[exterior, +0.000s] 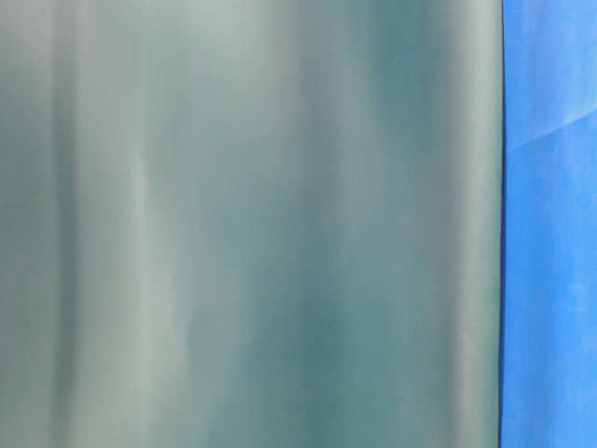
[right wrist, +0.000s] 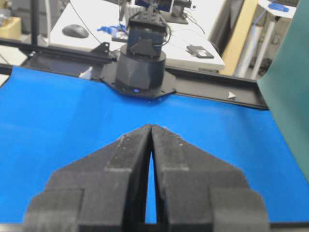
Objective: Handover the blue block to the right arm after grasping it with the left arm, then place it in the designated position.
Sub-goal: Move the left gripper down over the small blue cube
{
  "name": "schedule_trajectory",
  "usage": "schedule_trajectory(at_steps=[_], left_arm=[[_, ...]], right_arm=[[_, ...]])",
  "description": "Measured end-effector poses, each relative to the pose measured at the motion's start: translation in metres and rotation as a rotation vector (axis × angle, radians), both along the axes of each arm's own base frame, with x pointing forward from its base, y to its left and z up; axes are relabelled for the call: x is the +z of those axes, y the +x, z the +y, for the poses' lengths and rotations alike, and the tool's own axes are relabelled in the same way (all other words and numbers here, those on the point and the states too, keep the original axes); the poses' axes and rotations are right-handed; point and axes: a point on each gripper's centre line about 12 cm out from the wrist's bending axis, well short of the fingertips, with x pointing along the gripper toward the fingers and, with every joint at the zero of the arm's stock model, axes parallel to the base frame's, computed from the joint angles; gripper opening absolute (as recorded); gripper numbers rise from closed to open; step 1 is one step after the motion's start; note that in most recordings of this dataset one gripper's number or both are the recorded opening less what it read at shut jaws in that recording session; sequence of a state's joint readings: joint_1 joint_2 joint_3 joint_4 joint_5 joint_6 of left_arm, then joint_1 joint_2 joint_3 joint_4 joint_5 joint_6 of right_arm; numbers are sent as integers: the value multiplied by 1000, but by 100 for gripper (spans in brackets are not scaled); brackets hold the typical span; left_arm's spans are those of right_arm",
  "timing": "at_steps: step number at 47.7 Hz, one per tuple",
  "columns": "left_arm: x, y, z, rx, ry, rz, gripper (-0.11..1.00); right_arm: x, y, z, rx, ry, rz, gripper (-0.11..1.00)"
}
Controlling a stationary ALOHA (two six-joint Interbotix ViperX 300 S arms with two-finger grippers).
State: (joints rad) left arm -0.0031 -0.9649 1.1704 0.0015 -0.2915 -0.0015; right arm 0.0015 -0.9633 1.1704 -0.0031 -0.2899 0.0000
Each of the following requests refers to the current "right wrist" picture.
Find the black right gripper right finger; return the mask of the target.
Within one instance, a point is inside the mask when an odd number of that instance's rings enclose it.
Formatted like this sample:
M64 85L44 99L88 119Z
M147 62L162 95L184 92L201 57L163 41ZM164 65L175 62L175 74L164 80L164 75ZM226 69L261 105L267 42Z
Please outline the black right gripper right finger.
M261 196L235 166L152 127L157 214L166 232L267 232Z

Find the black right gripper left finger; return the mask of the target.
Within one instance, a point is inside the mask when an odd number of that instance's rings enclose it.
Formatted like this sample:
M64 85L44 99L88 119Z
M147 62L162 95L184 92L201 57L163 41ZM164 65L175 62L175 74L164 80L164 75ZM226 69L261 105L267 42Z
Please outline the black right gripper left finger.
M145 219L152 127L142 126L61 169L30 202L26 232L124 232Z

